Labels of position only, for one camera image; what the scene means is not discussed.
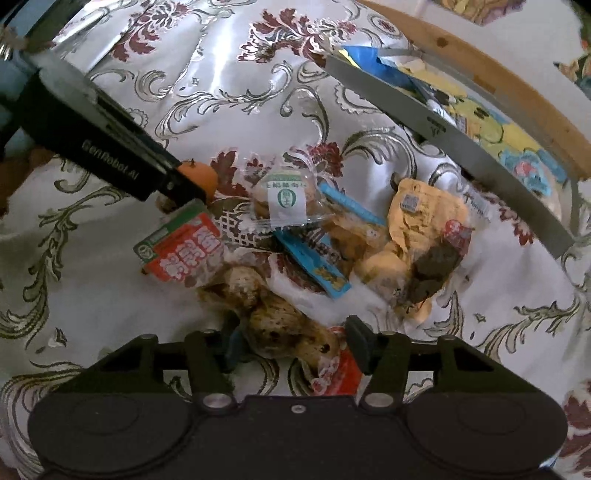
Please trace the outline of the red quail egg packet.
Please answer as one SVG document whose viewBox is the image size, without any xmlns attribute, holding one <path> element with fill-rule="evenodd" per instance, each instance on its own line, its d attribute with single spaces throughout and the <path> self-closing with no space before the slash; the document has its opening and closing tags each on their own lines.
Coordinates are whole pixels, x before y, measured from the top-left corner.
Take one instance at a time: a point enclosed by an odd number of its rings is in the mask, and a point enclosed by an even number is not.
<svg viewBox="0 0 591 480">
<path fill-rule="evenodd" d="M 143 270 L 162 282 L 197 290 L 204 302 L 228 312 L 238 324 L 230 347 L 249 347 L 267 360 L 293 359 L 317 396 L 355 395 L 362 373 L 345 328 L 327 326 L 273 292 L 263 269 L 242 264 L 199 202 L 172 214 L 133 246 Z"/>
</svg>

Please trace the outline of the yellow snack packet dark fruit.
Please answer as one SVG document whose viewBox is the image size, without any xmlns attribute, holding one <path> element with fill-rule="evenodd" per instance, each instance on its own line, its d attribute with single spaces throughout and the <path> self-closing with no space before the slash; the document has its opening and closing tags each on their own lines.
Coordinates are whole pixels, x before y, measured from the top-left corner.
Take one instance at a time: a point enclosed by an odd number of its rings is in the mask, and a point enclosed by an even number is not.
<svg viewBox="0 0 591 480">
<path fill-rule="evenodd" d="M 389 208 L 386 238 L 356 261 L 353 272 L 394 318 L 418 326 L 488 221 L 487 202 L 473 187 L 449 192 L 405 178 Z"/>
</svg>

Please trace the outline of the blue snack bar wrapper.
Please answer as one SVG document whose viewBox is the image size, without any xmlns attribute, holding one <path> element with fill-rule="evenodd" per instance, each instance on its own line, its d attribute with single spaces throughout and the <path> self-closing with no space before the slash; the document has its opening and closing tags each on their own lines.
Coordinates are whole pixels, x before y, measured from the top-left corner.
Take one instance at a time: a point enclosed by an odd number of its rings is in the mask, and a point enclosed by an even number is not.
<svg viewBox="0 0 591 480">
<path fill-rule="evenodd" d="M 329 212 L 321 221 L 276 231 L 291 258 L 325 291 L 338 299 L 351 289 L 353 267 L 388 242 L 379 217 L 328 183 L 320 185 Z"/>
</svg>

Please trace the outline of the clear wrapped pastry green label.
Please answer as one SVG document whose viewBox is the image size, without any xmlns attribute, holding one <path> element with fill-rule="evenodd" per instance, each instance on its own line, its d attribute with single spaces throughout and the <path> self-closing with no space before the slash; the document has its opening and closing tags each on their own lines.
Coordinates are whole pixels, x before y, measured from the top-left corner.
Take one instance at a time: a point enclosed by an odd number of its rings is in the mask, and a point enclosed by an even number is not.
<svg viewBox="0 0 591 480">
<path fill-rule="evenodd" d="M 332 214 L 308 168 L 273 165 L 256 180 L 249 200 L 249 227 L 264 233 L 308 226 Z"/>
</svg>

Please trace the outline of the orange mandarin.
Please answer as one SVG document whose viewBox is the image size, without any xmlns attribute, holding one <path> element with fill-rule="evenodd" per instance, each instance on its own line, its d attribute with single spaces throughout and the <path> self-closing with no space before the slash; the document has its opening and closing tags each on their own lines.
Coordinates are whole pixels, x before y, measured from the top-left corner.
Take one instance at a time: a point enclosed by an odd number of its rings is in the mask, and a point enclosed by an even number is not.
<svg viewBox="0 0 591 480">
<path fill-rule="evenodd" d="M 183 161 L 177 170 L 204 191 L 207 202 L 214 200 L 218 187 L 218 175 L 211 165 L 190 159 Z"/>
</svg>

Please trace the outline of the grey metal tray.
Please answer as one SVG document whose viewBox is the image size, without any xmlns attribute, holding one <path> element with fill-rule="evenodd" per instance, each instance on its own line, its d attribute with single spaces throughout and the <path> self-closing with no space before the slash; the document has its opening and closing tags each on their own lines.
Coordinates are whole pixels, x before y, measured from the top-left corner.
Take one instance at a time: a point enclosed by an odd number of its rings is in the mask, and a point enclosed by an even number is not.
<svg viewBox="0 0 591 480">
<path fill-rule="evenodd" d="M 579 235 L 578 208 L 581 204 L 578 183 L 567 173 L 565 166 L 558 162 L 556 156 L 550 154 L 539 141 L 536 140 L 566 173 L 566 180 L 560 186 L 558 198 L 552 199 L 549 203 L 530 192 L 493 156 L 459 130 L 454 122 L 446 119 L 444 114 L 438 111 L 439 104 L 435 101 L 435 96 L 422 82 L 412 79 L 407 74 L 415 89 L 408 91 L 394 87 L 353 66 L 339 54 L 341 48 L 342 46 L 325 54 L 324 68 L 332 77 L 394 121 L 410 128 L 443 150 L 470 177 L 514 210 L 552 256 L 560 257 L 574 246 Z M 415 59 L 423 61 L 428 68 L 457 81 L 477 99 L 517 124 L 517 116 L 505 114 L 500 102 L 491 94 L 435 57 L 414 48 L 377 49 L 382 63 L 398 69 L 400 65 Z"/>
</svg>

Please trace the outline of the frog drawing tray liner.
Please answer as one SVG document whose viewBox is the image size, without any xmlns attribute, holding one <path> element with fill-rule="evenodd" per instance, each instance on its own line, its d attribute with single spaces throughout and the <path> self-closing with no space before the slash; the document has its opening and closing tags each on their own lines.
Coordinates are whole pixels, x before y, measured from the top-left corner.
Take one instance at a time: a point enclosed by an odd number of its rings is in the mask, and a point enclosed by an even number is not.
<svg viewBox="0 0 591 480">
<path fill-rule="evenodd" d="M 419 60 L 399 69 L 435 96 L 438 111 L 545 203 L 558 198 L 566 173 L 525 130 L 477 99 L 466 87 Z"/>
</svg>

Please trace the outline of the blue plastic wrapper in tray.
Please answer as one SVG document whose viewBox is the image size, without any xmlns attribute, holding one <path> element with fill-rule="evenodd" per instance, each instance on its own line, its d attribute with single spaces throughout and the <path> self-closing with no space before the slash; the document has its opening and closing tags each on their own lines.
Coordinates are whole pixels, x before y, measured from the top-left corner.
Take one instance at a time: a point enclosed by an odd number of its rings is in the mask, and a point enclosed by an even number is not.
<svg viewBox="0 0 591 480">
<path fill-rule="evenodd" d="M 381 62 L 378 56 L 379 50 L 367 46 L 342 46 L 339 54 L 344 56 L 353 66 L 366 72 L 394 87 L 408 91 L 415 89 L 414 83 L 407 74 L 397 67 L 388 66 Z"/>
</svg>

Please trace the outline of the landscape hills painting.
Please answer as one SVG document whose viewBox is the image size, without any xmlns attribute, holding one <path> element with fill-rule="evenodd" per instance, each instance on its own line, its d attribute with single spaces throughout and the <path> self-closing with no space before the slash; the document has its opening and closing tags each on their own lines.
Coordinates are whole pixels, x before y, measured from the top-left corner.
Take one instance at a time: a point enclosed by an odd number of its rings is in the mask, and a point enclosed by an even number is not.
<svg viewBox="0 0 591 480">
<path fill-rule="evenodd" d="M 556 68 L 591 99 L 590 51 L 570 63 L 555 63 Z"/>
</svg>

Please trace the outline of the wooden bed frame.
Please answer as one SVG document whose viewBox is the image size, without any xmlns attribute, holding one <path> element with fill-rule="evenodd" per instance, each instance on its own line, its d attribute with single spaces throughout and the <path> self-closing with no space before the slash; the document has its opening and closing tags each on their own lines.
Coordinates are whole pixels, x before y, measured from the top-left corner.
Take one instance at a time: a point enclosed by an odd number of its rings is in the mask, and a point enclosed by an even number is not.
<svg viewBox="0 0 591 480">
<path fill-rule="evenodd" d="M 523 114 L 522 125 L 563 160 L 577 179 L 590 177 L 590 101 L 553 66 L 534 69 L 495 35 L 436 5 L 419 14 L 366 1 L 415 45 L 466 73 Z"/>
</svg>

